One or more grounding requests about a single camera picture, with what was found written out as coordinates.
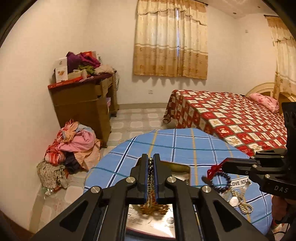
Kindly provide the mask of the person's right hand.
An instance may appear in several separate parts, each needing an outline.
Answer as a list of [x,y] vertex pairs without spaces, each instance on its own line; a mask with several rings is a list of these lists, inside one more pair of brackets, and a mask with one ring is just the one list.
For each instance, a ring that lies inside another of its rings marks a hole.
[[274,195],[271,199],[271,202],[271,214],[273,217],[271,228],[275,229],[279,226],[278,222],[280,222],[287,215],[288,205],[295,206],[295,200],[284,199]]

